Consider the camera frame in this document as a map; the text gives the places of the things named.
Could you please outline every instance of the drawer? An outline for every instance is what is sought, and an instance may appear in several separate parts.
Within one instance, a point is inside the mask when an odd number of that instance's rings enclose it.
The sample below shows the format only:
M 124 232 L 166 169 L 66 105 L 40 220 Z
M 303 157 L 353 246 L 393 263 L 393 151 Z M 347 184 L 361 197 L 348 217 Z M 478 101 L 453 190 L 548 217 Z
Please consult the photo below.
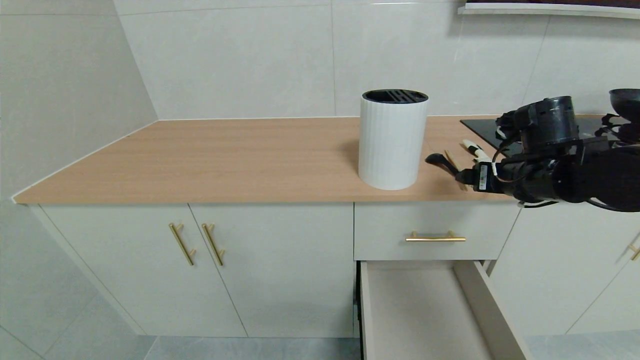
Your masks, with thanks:
M 497 259 L 520 212 L 515 202 L 358 202 L 356 260 Z M 445 237 L 465 241 L 406 241 Z
M 365 360 L 533 359 L 477 261 L 363 261 Z

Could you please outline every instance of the kitchen counter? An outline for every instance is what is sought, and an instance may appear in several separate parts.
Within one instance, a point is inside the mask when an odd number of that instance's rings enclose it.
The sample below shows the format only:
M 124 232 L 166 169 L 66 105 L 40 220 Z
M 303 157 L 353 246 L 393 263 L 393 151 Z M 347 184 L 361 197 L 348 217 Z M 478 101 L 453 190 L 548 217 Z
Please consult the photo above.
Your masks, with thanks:
M 473 165 L 460 141 L 493 149 L 460 119 L 429 117 L 422 148 L 449 150 Z M 15 196 L 19 204 L 360 202 L 508 200 L 460 190 L 451 175 L 420 164 L 404 190 L 375 189 L 358 177 L 357 117 L 158 121 Z

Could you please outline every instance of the cabinet handle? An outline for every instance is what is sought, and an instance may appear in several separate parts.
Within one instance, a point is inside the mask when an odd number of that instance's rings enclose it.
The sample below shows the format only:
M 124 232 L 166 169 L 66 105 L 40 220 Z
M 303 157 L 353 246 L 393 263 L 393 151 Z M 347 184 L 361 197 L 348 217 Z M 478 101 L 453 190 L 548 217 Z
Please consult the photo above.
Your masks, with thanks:
M 631 261 L 635 261 L 640 256 L 640 248 L 636 249 L 633 245 L 629 245 L 628 248 L 634 252 L 634 255 L 631 257 Z
M 207 240 L 209 240 L 209 245 L 211 245 L 211 248 L 213 249 L 213 254 L 216 256 L 216 260 L 218 260 L 218 264 L 220 264 L 220 266 L 225 266 L 225 264 L 222 262 L 222 255 L 225 254 L 225 249 L 221 249 L 220 251 L 218 251 L 216 242 L 213 240 L 213 236 L 211 236 L 211 232 L 213 232 L 213 226 L 214 224 L 207 225 L 206 223 L 203 223 L 202 231 L 204 231 L 204 234 L 206 235 Z
M 196 249 L 193 249 L 190 252 L 187 252 L 187 248 L 184 247 L 184 243 L 182 242 L 182 240 L 180 239 L 180 235 L 178 234 L 178 231 L 182 230 L 182 228 L 183 228 L 182 224 L 178 225 L 178 227 L 176 227 L 173 224 L 173 222 L 169 224 L 169 229 L 171 229 L 171 232 L 175 237 L 175 241 L 178 242 L 178 245 L 180 246 L 180 250 L 182 250 L 184 257 L 187 258 L 187 262 L 189 263 L 189 266 L 193 266 L 193 260 L 191 260 L 191 257 L 196 253 Z
M 405 239 L 407 242 L 432 242 L 432 241 L 451 241 L 451 242 L 455 242 L 455 241 L 466 241 L 467 238 L 460 238 L 457 237 L 453 231 L 449 230 L 449 232 L 447 233 L 447 236 L 443 236 L 443 237 L 429 237 L 429 238 L 425 238 L 425 237 L 418 237 L 418 234 L 415 231 L 411 232 L 411 236 L 407 239 Z

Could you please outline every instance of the white cabinet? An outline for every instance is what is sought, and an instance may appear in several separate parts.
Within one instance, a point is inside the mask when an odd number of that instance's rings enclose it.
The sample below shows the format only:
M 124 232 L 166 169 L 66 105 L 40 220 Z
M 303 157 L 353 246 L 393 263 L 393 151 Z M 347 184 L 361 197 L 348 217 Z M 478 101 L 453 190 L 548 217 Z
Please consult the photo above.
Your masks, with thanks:
M 634 213 L 588 204 L 523 209 L 491 280 L 523 334 L 564 334 L 627 262 L 638 232 Z
M 353 336 L 353 204 L 191 204 L 250 337 Z
M 186 204 L 42 208 L 147 334 L 246 336 Z M 193 266 L 169 223 L 182 224 Z
M 627 262 L 569 333 L 640 329 L 638 279 L 640 262 Z
M 518 212 L 513 201 L 357 202 L 355 259 L 497 259 Z M 418 238 L 453 231 L 466 241 L 406 241 L 414 231 Z

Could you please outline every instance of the cabinet door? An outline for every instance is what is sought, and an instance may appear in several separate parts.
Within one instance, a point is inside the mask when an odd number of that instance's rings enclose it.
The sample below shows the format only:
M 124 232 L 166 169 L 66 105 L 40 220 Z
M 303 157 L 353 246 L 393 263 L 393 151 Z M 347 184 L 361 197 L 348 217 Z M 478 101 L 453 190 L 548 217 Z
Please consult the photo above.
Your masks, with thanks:
M 147 334 L 246 336 L 186 204 L 42 208 Z M 169 223 L 183 224 L 193 266 Z
M 353 204 L 191 205 L 250 337 L 353 336 Z
M 638 279 L 640 262 L 629 261 L 569 333 L 640 329 Z
M 523 209 L 491 279 L 525 335 L 564 334 L 627 262 L 637 214 L 588 204 Z

